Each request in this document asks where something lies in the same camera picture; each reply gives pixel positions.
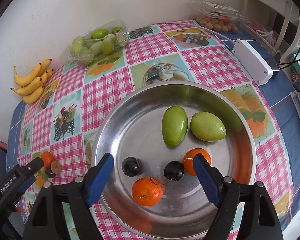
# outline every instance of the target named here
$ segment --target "banana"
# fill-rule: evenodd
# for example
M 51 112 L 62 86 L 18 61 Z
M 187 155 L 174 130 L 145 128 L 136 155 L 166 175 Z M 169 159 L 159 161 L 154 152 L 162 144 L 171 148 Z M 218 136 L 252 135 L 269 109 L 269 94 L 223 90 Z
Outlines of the banana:
M 20 87 L 25 87 L 26 85 L 30 84 L 30 82 L 38 76 L 40 70 L 41 70 L 41 63 L 35 65 L 35 67 L 29 72 L 28 75 L 26 76 L 20 76 L 17 73 L 17 67 L 13 66 L 14 69 L 14 82 L 20 86 Z
M 47 72 L 48 72 L 48 79 L 49 79 L 53 74 L 53 69 L 47 69 Z
M 32 94 L 22 97 L 22 100 L 26 104 L 32 104 L 33 102 L 37 101 L 37 99 L 42 95 L 42 93 L 43 93 L 43 86 L 40 86 Z
M 45 71 L 42 75 L 41 75 L 41 85 L 44 86 L 48 80 L 48 72 Z
M 15 88 L 10 88 L 12 91 L 16 92 L 19 96 L 27 96 L 30 95 L 32 92 L 34 92 L 42 82 L 42 78 L 36 77 L 34 78 L 29 85 L 15 89 Z
M 44 61 L 41 62 L 41 69 L 40 72 L 37 74 L 37 77 L 40 77 L 47 70 L 47 68 L 50 66 L 51 61 L 52 58 L 45 59 Z

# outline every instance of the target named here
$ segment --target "plastic container lid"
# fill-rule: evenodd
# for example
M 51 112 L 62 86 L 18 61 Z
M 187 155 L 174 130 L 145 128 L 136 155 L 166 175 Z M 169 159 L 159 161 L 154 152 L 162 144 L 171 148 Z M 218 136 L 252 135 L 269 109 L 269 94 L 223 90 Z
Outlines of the plastic container lid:
M 228 18 L 232 21 L 250 22 L 248 17 L 221 2 L 191 0 L 189 3 L 211 18 Z

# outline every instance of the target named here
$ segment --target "white wall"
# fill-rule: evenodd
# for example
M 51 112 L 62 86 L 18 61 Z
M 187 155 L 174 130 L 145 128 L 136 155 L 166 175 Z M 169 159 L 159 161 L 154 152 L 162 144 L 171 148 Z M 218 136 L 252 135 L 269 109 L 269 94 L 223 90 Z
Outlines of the white wall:
M 13 65 L 21 75 L 46 58 L 52 67 L 66 61 L 67 45 L 91 28 L 123 18 L 130 30 L 160 21 L 191 17 L 188 0 L 13 0 L 0 19 L 0 140 L 7 142 L 20 97 Z M 241 10 L 243 0 L 225 2 Z

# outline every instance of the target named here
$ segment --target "metal bowl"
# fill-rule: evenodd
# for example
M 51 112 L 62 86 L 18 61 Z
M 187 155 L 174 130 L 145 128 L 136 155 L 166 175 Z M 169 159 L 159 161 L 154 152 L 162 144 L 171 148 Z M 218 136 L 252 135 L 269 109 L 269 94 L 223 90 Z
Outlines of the metal bowl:
M 227 135 L 217 142 L 204 142 L 188 128 L 185 139 L 167 147 L 162 139 L 162 116 L 170 106 L 182 106 L 190 123 L 194 113 L 207 111 L 224 123 Z M 143 87 L 125 97 L 109 113 L 98 130 L 92 165 L 106 152 L 114 156 L 114 170 L 101 195 L 101 202 L 123 227 L 148 239 L 197 239 L 203 237 L 216 214 L 195 176 L 185 173 L 180 181 L 164 186 L 162 199 L 154 206 L 136 204 L 132 185 L 142 177 L 166 182 L 163 169 L 172 160 L 182 161 L 193 148 L 204 148 L 211 165 L 223 176 L 252 184 L 256 171 L 256 149 L 252 133 L 239 110 L 223 95 L 194 82 L 168 81 Z M 142 174 L 126 176 L 122 161 L 138 159 Z

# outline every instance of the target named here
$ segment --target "tablecloth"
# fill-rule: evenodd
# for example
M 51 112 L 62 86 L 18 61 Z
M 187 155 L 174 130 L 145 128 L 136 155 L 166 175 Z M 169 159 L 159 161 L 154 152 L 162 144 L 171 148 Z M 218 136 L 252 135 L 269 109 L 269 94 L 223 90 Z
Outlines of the tablecloth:
M 182 22 L 195 24 L 192 20 Z M 186 73 L 181 79 L 209 86 L 250 113 L 246 119 L 257 149 L 255 180 L 265 184 L 284 228 L 294 187 L 280 125 L 269 99 L 264 97 L 266 93 L 261 92 L 263 86 L 253 82 L 226 45 L 229 46 L 195 27 L 156 24 L 130 32 L 130 42 L 123 50 L 100 59 L 88 69 L 67 62 L 48 80 L 38 101 L 29 106 L 21 102 L 16 108 L 8 143 L 14 158 L 7 160 L 7 170 L 15 165 L 14 159 L 26 165 L 49 150 L 63 167 L 51 180 L 54 184 L 69 183 L 83 176 L 91 165 L 96 132 L 109 111 L 143 85 L 149 68 L 159 62 L 170 63 Z M 62 111 L 72 113 L 66 125 L 60 125 Z M 46 180 L 50 179 L 37 176 L 23 196 L 25 218 Z M 69 232 L 75 239 L 69 206 L 65 204 L 64 209 Z M 100 203 L 91 207 L 91 213 L 105 239 L 141 239 L 112 219 Z M 242 209 L 236 214 L 229 239 L 236 237 L 241 217 Z

